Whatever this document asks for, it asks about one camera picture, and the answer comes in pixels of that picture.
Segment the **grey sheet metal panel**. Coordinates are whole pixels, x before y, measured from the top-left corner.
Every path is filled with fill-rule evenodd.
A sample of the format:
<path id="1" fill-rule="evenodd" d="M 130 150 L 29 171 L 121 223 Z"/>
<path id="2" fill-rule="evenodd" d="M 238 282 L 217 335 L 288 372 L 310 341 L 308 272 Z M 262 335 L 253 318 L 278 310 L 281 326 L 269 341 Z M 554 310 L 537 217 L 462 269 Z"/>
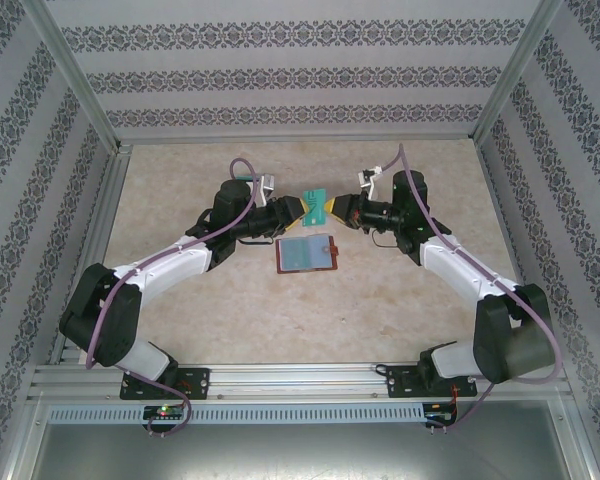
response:
<path id="1" fill-rule="evenodd" d="M 582 480 L 549 431 L 472 425 L 214 425 L 153 439 L 137 426 L 50 425 L 17 480 Z"/>

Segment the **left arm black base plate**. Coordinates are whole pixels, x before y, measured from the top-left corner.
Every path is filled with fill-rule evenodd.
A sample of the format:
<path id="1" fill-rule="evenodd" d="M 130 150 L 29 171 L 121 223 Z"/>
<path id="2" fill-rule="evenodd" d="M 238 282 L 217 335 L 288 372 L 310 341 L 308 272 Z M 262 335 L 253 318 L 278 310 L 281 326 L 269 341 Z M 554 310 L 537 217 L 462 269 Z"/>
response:
<path id="1" fill-rule="evenodd" d="M 210 384 L 210 370 L 207 368 L 179 367 L 165 372 L 158 383 L 184 394 L 189 400 L 206 400 Z M 179 396 L 161 387 L 124 374 L 119 396 L 122 400 L 177 400 Z"/>

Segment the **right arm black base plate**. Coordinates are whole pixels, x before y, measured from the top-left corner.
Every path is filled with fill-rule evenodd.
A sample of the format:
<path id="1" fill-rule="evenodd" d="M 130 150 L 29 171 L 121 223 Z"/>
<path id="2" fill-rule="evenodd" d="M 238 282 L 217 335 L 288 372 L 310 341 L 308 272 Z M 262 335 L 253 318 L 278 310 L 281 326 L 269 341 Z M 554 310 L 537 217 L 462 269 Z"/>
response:
<path id="1" fill-rule="evenodd" d="M 443 378 L 415 365 L 390 365 L 385 374 L 390 398 L 474 398 L 478 395 L 468 376 Z"/>

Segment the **thin aluminium wall rail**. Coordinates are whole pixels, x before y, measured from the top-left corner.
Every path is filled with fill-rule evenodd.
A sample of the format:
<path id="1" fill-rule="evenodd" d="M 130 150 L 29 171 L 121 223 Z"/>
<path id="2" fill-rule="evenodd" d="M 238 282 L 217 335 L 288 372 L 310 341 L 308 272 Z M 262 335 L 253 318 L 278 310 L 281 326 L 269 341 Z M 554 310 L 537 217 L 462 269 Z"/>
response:
<path id="1" fill-rule="evenodd" d="M 176 144 L 237 144 L 237 143 L 306 143 L 306 142 L 404 142 L 472 140 L 469 134 L 337 134 L 337 135 L 239 135 L 199 137 L 122 137 L 121 145 L 176 145 Z"/>

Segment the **long aluminium side rail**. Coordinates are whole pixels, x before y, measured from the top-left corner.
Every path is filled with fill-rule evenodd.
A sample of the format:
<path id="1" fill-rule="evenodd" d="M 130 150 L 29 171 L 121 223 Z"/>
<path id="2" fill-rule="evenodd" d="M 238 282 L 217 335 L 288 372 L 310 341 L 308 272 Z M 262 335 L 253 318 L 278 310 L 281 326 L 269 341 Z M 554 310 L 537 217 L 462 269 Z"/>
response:
<path id="1" fill-rule="evenodd" d="M 78 262 L 58 319 L 65 313 L 84 270 L 93 263 L 102 262 L 105 257 L 131 152 L 131 145 L 121 146 L 116 155 L 110 156 L 103 171 Z"/>

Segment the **green credit card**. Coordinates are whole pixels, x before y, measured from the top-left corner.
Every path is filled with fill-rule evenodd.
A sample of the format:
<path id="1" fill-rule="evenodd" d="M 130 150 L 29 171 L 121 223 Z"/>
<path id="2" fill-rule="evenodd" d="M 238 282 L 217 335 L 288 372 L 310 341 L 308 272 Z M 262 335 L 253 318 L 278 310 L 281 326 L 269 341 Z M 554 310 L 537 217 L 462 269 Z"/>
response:
<path id="1" fill-rule="evenodd" d="M 323 226 L 326 224 L 327 213 L 324 209 L 327 195 L 326 190 L 312 189 L 303 192 L 303 200 L 307 204 L 309 211 L 302 219 L 304 227 Z"/>

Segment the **wide aluminium mounting rail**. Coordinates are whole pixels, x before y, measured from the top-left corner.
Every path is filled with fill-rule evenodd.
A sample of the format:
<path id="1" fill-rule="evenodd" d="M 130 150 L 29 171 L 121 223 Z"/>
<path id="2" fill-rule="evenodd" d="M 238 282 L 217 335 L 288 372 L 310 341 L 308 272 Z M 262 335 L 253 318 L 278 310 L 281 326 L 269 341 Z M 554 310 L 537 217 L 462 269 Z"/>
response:
<path id="1" fill-rule="evenodd" d="M 354 401 L 387 399 L 385 379 L 366 363 L 210 365 L 208 401 Z M 35 369 L 29 401 L 117 400 L 123 372 L 79 364 Z"/>

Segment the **aluminium frame post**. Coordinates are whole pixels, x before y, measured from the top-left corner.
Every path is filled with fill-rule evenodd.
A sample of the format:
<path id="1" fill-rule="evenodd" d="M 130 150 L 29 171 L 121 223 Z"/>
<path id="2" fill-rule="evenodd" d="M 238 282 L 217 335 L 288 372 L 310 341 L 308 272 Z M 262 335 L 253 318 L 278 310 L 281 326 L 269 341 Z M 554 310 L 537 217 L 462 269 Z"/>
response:
<path id="1" fill-rule="evenodd" d="M 46 5 L 46 0 L 21 0 L 21 3 L 100 140 L 109 152 L 117 152 L 121 141 L 61 28 Z"/>
<path id="2" fill-rule="evenodd" d="M 476 146 L 482 145 L 488 136 L 561 4 L 562 0 L 539 0 L 470 135 Z"/>

